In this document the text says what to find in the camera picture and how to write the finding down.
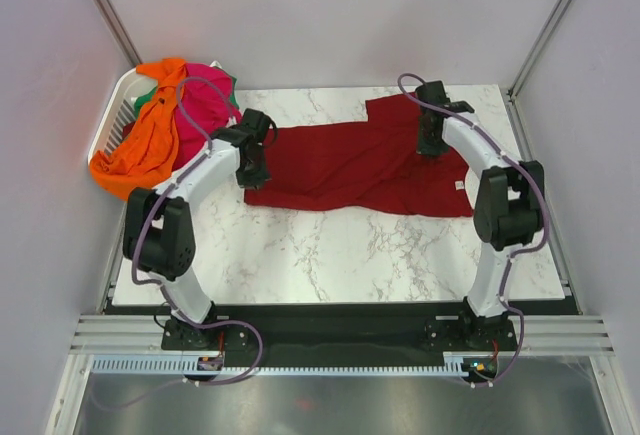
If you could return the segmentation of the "dark red t shirt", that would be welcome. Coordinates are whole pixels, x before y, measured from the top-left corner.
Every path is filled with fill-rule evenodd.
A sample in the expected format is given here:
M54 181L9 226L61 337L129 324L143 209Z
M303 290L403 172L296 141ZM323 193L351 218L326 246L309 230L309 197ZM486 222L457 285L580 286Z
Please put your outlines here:
M368 100L367 118L282 128L266 151L270 180L248 190L251 206L303 211L362 207L394 215L468 218L469 167L455 151L416 151L418 105L404 95Z

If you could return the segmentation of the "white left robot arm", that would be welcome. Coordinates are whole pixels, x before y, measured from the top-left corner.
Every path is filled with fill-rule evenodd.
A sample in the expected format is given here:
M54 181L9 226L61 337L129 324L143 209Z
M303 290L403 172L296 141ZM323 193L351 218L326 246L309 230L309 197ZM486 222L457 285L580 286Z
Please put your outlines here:
M185 337L198 348L215 344L220 326L209 318L214 304L193 268L193 212L231 179L241 188L262 187L269 179L265 144L276 138L277 130L270 126L219 129L169 180L129 195L122 250L131 262L131 281L158 288L172 315L186 323Z

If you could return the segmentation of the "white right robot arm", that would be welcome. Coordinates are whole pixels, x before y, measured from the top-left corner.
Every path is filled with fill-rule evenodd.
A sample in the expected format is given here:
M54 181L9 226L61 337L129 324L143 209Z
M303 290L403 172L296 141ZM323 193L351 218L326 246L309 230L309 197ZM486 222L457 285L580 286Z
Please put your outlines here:
M494 336L489 318L508 310L507 285L514 258L535 253L549 236L545 173L538 161L516 161L494 140L464 102L421 109L418 152L438 158L455 150L479 179L473 224L482 242L476 276L465 303L473 313L458 323L467 347Z

